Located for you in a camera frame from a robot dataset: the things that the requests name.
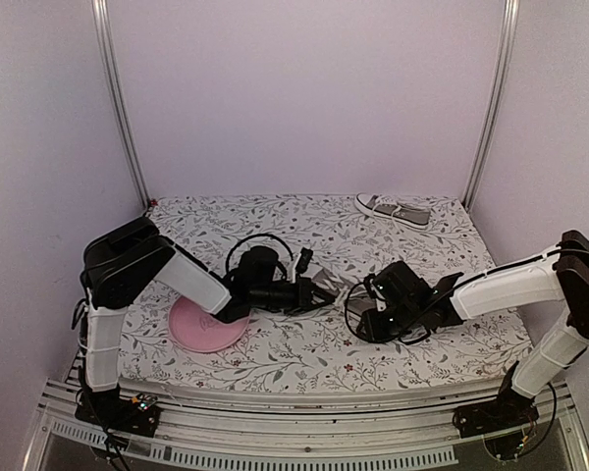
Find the aluminium front rail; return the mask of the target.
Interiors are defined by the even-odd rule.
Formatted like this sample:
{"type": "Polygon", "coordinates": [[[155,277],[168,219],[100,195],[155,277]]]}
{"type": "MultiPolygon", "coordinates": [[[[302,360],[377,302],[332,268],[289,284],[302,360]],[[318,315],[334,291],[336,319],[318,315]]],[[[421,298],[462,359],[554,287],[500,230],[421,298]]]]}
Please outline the aluminium front rail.
{"type": "Polygon", "coordinates": [[[152,393],[162,413],[153,438],[126,435],[124,460],[196,470],[589,470],[589,443],[565,383],[537,399],[530,454],[489,455],[463,437],[456,408],[494,397],[487,380],[390,392],[219,392],[124,381],[152,393]]]}

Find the right aluminium frame post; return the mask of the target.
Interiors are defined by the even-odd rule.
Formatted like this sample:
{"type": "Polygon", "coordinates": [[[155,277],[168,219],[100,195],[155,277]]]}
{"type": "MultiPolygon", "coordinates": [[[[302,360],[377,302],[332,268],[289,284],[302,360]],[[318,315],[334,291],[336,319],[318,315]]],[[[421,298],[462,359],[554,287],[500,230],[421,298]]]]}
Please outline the right aluminium frame post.
{"type": "Polygon", "coordinates": [[[462,197],[462,206],[470,213],[477,201],[478,192],[487,166],[497,121],[505,95],[510,62],[513,54],[520,1],[506,0],[500,28],[494,74],[485,117],[479,135],[473,163],[462,197]]]}

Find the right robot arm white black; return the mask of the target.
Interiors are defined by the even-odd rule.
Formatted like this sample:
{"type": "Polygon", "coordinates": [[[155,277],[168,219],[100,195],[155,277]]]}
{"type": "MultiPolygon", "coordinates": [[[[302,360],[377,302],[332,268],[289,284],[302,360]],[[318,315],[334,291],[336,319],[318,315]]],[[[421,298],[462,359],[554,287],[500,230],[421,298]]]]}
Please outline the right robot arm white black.
{"type": "Polygon", "coordinates": [[[544,252],[480,274],[453,273],[434,286],[403,261],[363,282],[373,306],[344,309],[349,330],[370,343],[398,340],[415,327],[427,335],[485,314],[548,301],[563,312],[531,352],[507,370],[496,397],[458,407],[453,424],[464,438],[538,420],[535,398],[589,347],[589,240],[562,234],[544,252]]]}

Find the left aluminium frame post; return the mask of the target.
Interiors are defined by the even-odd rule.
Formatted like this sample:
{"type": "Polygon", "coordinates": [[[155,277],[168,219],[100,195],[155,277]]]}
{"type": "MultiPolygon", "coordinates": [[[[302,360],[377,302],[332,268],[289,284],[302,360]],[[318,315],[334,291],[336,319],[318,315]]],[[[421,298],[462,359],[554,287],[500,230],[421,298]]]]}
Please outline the left aluminium frame post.
{"type": "Polygon", "coordinates": [[[129,174],[134,184],[138,201],[141,207],[147,211],[150,208],[151,197],[147,188],[143,169],[139,162],[126,100],[122,89],[113,42],[108,1],[92,0],[91,7],[103,72],[109,90],[112,111],[127,161],[129,174]]]}

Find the floral patterned table mat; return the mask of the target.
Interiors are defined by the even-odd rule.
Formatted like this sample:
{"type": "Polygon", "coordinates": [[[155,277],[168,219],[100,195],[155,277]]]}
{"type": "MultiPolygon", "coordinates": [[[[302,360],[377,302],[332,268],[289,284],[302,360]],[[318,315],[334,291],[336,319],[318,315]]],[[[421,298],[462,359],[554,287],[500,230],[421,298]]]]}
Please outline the floral patterned table mat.
{"type": "MultiPolygon", "coordinates": [[[[326,269],[358,283],[396,260],[430,283],[491,267],[458,200],[414,196],[402,202],[431,210],[426,229],[368,217],[346,195],[164,197],[148,216],[164,236],[217,273],[224,272],[235,245],[231,264],[257,243],[283,256],[308,247],[314,253],[311,277],[326,269]]],[[[390,392],[500,378],[530,351],[529,335],[513,310],[387,344],[359,340],[344,312],[367,304],[358,283],[345,300],[306,314],[254,311],[241,339],[214,353],[172,342],[168,316],[178,295],[151,283],[125,317],[119,380],[241,393],[390,392]]]]}

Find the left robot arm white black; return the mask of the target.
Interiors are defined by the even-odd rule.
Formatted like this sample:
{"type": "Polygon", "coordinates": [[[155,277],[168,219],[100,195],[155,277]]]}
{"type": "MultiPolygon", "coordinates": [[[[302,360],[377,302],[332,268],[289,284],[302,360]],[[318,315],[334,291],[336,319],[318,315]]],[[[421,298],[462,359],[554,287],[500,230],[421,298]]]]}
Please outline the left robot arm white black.
{"type": "Polygon", "coordinates": [[[336,299],[306,277],[312,255],[307,248],[291,253],[292,264],[285,266],[273,249],[254,246],[218,276],[145,216],[91,242],[80,274],[84,297],[72,321],[80,331],[83,356],[77,419],[106,434],[155,435],[161,415],[156,397],[122,398],[117,369],[125,317],[151,283],[176,291],[224,325],[247,317],[253,308],[297,315],[336,299]]]}

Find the pink plastic plate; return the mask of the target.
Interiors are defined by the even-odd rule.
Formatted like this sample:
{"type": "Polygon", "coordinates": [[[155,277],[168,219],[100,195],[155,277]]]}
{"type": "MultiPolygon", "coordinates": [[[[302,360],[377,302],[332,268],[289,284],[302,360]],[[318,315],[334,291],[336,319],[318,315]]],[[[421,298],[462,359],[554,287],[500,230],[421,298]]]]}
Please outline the pink plastic plate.
{"type": "Polygon", "coordinates": [[[172,342],[196,353],[214,353],[234,345],[249,325],[249,317],[231,324],[218,321],[194,302],[180,297],[168,316],[172,342]]]}

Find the aluminium frame post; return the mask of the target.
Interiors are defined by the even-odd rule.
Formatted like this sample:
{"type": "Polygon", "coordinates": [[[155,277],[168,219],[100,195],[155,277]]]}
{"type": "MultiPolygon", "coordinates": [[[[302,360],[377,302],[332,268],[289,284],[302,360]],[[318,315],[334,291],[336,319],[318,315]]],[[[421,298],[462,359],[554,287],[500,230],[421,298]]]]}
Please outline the aluminium frame post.
{"type": "Polygon", "coordinates": [[[505,95],[510,62],[513,54],[520,1],[506,0],[500,28],[494,74],[485,117],[479,135],[473,163],[462,197],[462,206],[470,213],[477,201],[478,192],[487,166],[497,121],[505,95]]]}
{"type": "Polygon", "coordinates": [[[92,0],[91,7],[103,72],[109,90],[112,111],[127,161],[129,174],[134,184],[138,201],[141,207],[147,211],[150,208],[151,197],[147,188],[143,169],[139,162],[126,100],[122,89],[113,42],[108,1],[92,0]]]}

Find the grey sneaker with red sole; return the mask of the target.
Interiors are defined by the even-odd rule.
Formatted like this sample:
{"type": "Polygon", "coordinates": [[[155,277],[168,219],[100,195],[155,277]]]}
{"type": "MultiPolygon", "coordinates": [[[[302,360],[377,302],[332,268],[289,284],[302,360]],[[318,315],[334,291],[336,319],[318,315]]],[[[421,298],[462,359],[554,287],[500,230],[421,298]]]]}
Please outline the grey sneaker with red sole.
{"type": "Polygon", "coordinates": [[[326,269],[321,269],[312,276],[312,282],[332,294],[336,302],[345,300],[350,290],[358,283],[354,277],[345,277],[326,269]]]}

